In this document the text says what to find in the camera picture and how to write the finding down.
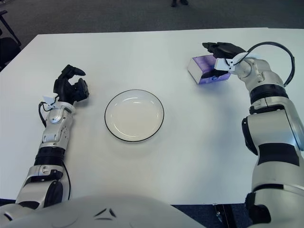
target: plate rim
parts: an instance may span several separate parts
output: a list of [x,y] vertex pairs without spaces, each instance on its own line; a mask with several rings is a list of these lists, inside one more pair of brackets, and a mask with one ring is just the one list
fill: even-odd
[[[129,141],[129,140],[125,140],[125,139],[122,139],[122,138],[119,138],[118,136],[116,136],[116,135],[109,129],[108,125],[106,124],[106,119],[105,119],[106,110],[108,109],[109,104],[114,100],[114,98],[116,98],[116,97],[119,96],[120,94],[123,94],[123,93],[128,92],[128,91],[132,91],[132,90],[144,91],[144,92],[147,92],[147,93],[153,95],[154,97],[156,97],[156,99],[161,103],[161,108],[162,108],[162,113],[163,113],[163,115],[162,115],[162,120],[161,120],[161,125],[159,126],[159,128],[157,129],[157,131],[154,132],[154,133],[153,133],[152,135],[150,135],[149,137],[144,138],[144,139],[141,139],[141,140],[137,140],[137,141]],[[125,91],[123,91],[123,92],[117,94],[116,96],[114,96],[114,97],[110,100],[110,102],[108,103],[108,105],[106,106],[105,111],[104,111],[104,123],[105,123],[107,129],[109,130],[109,132],[110,132],[112,135],[114,135],[117,139],[120,139],[120,140],[125,141],[125,142],[129,142],[129,143],[141,142],[141,141],[147,140],[147,139],[151,138],[152,136],[154,136],[154,135],[160,130],[164,118],[165,118],[165,110],[164,110],[164,108],[163,108],[163,105],[162,105],[162,102],[160,101],[160,99],[159,99],[157,96],[155,96],[153,93],[151,93],[151,92],[149,92],[149,91],[147,91],[147,90],[144,90],[144,89],[128,89],[128,90],[125,90]]]

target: robotic hand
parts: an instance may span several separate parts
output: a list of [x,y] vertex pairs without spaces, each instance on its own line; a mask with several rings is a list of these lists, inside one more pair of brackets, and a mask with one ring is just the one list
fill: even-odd
[[[287,50],[280,44],[271,44]],[[294,74],[294,58],[290,54],[293,70],[283,83],[265,60],[251,53],[259,45],[245,52],[229,43],[203,44],[217,58],[215,69],[236,74],[249,91],[250,115],[243,119],[242,129],[246,146],[258,156],[252,192],[246,198],[254,223],[252,228],[299,228],[304,224],[304,160],[301,156],[304,128],[285,91]],[[62,160],[74,111],[72,104],[88,96],[84,82],[74,89],[67,84],[68,77],[78,72],[78,69],[71,72],[71,66],[67,67],[54,86],[60,108],[56,105],[47,118],[35,165],[29,171],[17,204],[0,208],[0,225],[6,225],[5,228],[203,227],[170,205],[143,197],[90,196],[58,203],[62,198],[58,180],[63,172]],[[81,89],[80,94],[73,93],[75,88]]]

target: black cable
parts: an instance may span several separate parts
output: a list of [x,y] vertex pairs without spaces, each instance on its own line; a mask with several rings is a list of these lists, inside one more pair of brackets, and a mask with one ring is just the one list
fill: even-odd
[[67,171],[67,167],[65,165],[65,163],[62,161],[63,167],[66,170],[66,174],[67,174],[67,180],[68,180],[68,197],[67,200],[70,200],[70,196],[71,196],[71,180],[70,180],[70,176],[68,175],[68,171]]
[[291,51],[288,50],[288,48],[286,48],[282,44],[279,44],[279,43],[276,43],[276,42],[272,42],[272,41],[258,43],[256,45],[252,46],[247,51],[247,54],[244,57],[242,57],[237,63],[235,63],[234,66],[236,64],[239,64],[241,61],[243,61],[244,58],[246,58],[253,49],[255,49],[255,48],[259,47],[259,46],[262,46],[262,45],[273,45],[273,46],[276,46],[276,47],[279,47],[279,48],[283,49],[284,51],[286,51],[289,54],[290,59],[291,59],[291,71],[290,71],[290,74],[289,74],[288,78],[286,79],[286,81],[284,83],[284,86],[287,86],[291,82],[291,80],[294,78],[294,75],[295,75],[295,61],[294,61],[295,57],[293,56],[293,54],[291,53]]
[[59,97],[59,95],[57,95],[57,96],[55,96],[55,101],[53,102],[53,103],[51,103],[50,105],[53,105],[53,104],[55,104],[56,103],[56,99]]
[[[56,103],[56,99],[57,99],[58,97],[59,97],[59,96],[57,95],[57,96],[55,97],[55,101],[54,101],[53,103],[51,103],[50,105],[55,104],[55,103]],[[38,105],[38,112],[39,112],[39,116],[40,116],[40,119],[41,119],[43,125],[44,125],[45,127],[47,127],[47,122],[45,121],[45,119],[43,118],[43,116],[42,116],[42,114],[41,114],[41,106],[43,107],[43,110],[44,110],[45,112],[49,112],[49,111],[51,111],[53,108],[50,108],[50,109],[46,110],[45,107],[44,107],[44,104],[46,104],[46,102],[43,102],[43,101],[42,101],[42,102],[39,103],[39,105]]]
[[38,112],[39,112],[39,116],[40,116],[40,119],[41,119],[43,125],[44,125],[45,127],[47,127],[47,122],[45,121],[45,119],[43,118],[43,116],[42,116],[42,114],[41,114],[41,106],[43,106],[43,103],[44,103],[44,102],[40,102],[40,103],[39,103],[39,105],[38,105]]

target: white plate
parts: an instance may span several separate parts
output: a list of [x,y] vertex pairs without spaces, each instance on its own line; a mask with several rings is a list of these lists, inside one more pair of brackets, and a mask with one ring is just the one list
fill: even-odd
[[114,97],[108,104],[104,120],[117,138],[138,142],[154,135],[163,122],[164,111],[160,100],[139,89],[128,90]]

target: white table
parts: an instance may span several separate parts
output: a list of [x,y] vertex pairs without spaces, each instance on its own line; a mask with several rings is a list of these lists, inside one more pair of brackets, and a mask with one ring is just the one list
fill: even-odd
[[[186,67],[208,54],[202,42],[244,49],[280,42],[296,59],[287,92],[304,119],[303,40],[303,30],[267,28],[38,35],[0,73],[0,198],[16,198],[44,129],[38,103],[71,64],[86,72],[90,91],[76,104],[66,151],[73,198],[131,193],[169,204],[244,202],[257,161],[241,130],[250,107],[245,85],[236,76],[196,85]],[[256,52],[287,78],[287,54],[275,47]],[[161,129],[140,143],[120,141],[104,122],[109,101],[133,88],[155,94],[165,111]]]

